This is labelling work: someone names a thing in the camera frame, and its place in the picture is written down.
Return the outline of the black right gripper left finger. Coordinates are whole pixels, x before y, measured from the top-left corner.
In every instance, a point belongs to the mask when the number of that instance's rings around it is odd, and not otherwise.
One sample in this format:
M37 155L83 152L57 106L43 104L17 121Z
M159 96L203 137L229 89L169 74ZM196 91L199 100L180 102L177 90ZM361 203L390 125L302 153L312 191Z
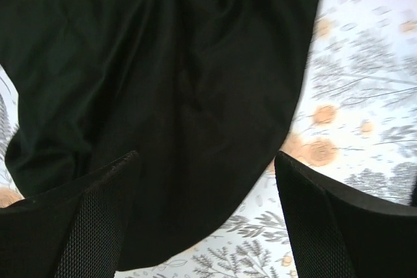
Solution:
M136 152L1 209L1 276L114 277L134 200Z

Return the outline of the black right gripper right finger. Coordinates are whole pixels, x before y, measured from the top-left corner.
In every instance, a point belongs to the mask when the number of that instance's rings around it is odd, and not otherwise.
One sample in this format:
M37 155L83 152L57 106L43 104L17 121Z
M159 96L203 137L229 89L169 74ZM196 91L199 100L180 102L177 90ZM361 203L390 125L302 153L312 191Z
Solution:
M416 208L320 174L287 154L276 182L299 277L415 277Z

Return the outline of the black t shirt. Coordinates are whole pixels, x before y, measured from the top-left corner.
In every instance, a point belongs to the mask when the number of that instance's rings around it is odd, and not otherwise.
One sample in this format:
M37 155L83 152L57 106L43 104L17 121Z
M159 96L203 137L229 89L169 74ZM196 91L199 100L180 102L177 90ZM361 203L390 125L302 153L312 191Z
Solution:
M240 206L297 107L319 0L1 0L18 93L5 164L25 197L128 152L119 271L200 242Z

